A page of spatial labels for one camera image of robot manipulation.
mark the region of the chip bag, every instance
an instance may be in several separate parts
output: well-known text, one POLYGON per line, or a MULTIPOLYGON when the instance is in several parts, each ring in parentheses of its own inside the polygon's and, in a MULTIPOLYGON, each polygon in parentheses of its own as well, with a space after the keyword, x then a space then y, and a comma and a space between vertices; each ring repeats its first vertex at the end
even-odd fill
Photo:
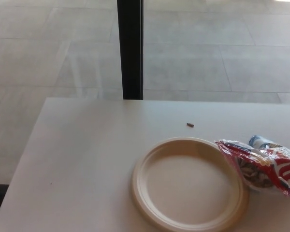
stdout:
POLYGON ((261 136, 249 145, 229 140, 216 141, 221 153, 252 189, 281 190, 290 196, 290 150, 261 136))

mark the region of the food crumb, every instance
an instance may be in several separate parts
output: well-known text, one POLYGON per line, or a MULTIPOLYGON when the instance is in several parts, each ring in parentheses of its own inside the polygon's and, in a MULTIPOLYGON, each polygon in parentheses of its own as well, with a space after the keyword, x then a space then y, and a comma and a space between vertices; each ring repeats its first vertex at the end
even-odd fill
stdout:
POLYGON ((194 127, 194 124, 190 123, 190 122, 187 122, 187 126, 189 127, 194 127))

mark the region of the white plate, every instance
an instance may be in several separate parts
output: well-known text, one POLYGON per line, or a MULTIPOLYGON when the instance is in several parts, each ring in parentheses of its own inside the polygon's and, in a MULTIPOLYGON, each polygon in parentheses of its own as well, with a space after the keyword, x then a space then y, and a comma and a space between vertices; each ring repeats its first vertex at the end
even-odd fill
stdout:
POLYGON ((173 232, 219 232, 246 210, 248 191, 217 146, 197 138, 156 145, 135 166, 132 194, 151 222, 173 232))

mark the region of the white table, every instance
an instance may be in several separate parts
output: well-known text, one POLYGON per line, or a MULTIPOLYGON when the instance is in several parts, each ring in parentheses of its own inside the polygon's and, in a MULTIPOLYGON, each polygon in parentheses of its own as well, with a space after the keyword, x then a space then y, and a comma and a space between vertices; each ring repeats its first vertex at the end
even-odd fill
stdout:
MULTIPOLYGON (((0 232, 155 232, 129 195, 135 161, 177 136, 290 148, 290 105, 50 98, 0 209, 0 232), (186 126, 194 123, 194 128, 186 126)), ((290 232, 290 199, 251 193, 234 232, 290 232)))

